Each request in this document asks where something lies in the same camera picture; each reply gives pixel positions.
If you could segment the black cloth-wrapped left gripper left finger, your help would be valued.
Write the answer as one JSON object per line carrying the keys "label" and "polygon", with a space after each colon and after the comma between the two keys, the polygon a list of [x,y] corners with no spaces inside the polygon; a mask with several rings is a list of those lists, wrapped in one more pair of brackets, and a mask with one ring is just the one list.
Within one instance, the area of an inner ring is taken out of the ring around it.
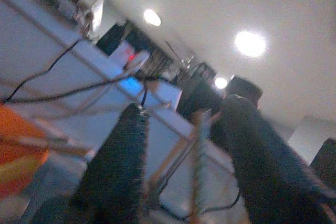
{"label": "black cloth-wrapped left gripper left finger", "polygon": [[131,103],[88,164],[70,223],[140,223],[149,116]]}

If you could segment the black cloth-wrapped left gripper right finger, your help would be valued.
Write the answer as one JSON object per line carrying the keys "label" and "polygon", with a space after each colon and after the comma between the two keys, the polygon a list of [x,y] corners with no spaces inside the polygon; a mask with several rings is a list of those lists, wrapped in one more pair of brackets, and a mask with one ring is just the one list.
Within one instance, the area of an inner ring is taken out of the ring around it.
{"label": "black cloth-wrapped left gripper right finger", "polygon": [[227,96],[218,123],[252,223],[335,223],[335,191],[249,100]]}

